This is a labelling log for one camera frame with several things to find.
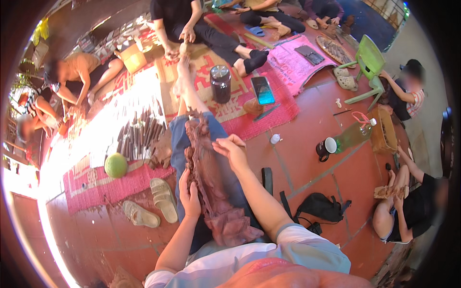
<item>tan shirt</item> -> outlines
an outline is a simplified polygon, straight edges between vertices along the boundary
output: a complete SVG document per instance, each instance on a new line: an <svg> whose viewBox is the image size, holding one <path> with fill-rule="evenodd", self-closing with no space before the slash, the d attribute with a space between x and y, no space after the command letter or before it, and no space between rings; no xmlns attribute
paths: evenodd
<svg viewBox="0 0 461 288"><path fill-rule="evenodd" d="M96 67L101 65L101 62L95 56L88 54L77 52L73 53L71 56L67 57L64 60L70 68L69 74L69 81L82 81L80 78L80 74L82 71L88 71L88 74L93 72Z"/></svg>
<svg viewBox="0 0 461 288"><path fill-rule="evenodd" d="M264 3L266 0L245 0L245 5L244 7L254 7L256 5ZM272 6L267 7L266 9L263 10L258 10L258 11L264 11L264 12L278 12L277 4L282 2L282 0L277 0Z"/></svg>

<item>blue slipper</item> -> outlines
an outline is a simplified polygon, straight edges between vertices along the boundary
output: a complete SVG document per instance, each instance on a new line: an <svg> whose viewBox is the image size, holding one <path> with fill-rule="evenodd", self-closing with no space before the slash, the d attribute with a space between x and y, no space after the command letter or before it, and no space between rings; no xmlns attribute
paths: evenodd
<svg viewBox="0 0 461 288"><path fill-rule="evenodd" d="M255 34L258 37L265 36L264 31L259 26L251 27L251 26L245 25L245 29L251 32L252 34Z"/></svg>

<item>black mug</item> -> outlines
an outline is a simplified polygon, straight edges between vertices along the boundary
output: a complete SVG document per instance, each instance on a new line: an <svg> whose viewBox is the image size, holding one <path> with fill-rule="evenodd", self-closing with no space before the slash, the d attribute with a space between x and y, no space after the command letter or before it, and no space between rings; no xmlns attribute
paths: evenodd
<svg viewBox="0 0 461 288"><path fill-rule="evenodd" d="M336 152L336 141L333 138L328 137L317 144L315 151L319 155L319 161L325 162L328 160L331 153Z"/></svg>

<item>knife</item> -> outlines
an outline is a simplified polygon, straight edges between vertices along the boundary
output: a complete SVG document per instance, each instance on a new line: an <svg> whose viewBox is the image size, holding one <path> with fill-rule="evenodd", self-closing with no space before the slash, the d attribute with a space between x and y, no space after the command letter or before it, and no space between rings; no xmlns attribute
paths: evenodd
<svg viewBox="0 0 461 288"><path fill-rule="evenodd" d="M253 122L258 122L259 120L261 120L262 118L266 117L267 115L269 115L272 111L274 111L276 108L278 108L280 106L280 103L278 103L277 105L275 105L274 107L272 107L271 109L267 110L266 112L262 113L261 115L259 115L258 117L256 117L255 119L253 119Z"/></svg>

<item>orange striped shirt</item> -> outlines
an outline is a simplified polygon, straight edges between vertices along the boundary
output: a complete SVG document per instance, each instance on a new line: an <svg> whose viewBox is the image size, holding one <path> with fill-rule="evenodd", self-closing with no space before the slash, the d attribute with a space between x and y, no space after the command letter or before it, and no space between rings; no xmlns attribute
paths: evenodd
<svg viewBox="0 0 461 288"><path fill-rule="evenodd" d="M408 92L411 93L414 97L414 104L407 103L407 112L411 118L413 118L420 111L423 106L424 101L424 91L420 90L418 92Z"/></svg>

